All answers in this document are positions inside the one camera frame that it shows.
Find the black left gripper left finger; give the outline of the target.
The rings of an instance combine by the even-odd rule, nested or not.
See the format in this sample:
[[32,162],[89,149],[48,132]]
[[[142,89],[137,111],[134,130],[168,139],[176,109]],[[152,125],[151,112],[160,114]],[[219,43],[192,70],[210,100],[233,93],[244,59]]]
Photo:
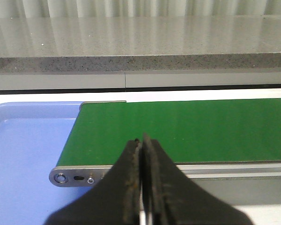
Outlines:
[[140,223],[140,149],[128,141],[114,166],[86,194],[52,213],[47,225],[138,225]]

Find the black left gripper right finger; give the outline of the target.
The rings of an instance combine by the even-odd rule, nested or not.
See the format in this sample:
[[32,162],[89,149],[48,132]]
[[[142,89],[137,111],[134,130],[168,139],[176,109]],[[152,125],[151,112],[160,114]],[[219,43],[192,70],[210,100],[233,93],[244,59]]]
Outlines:
[[143,193],[153,225],[251,225],[249,217],[218,199],[176,167],[156,139],[143,135]]

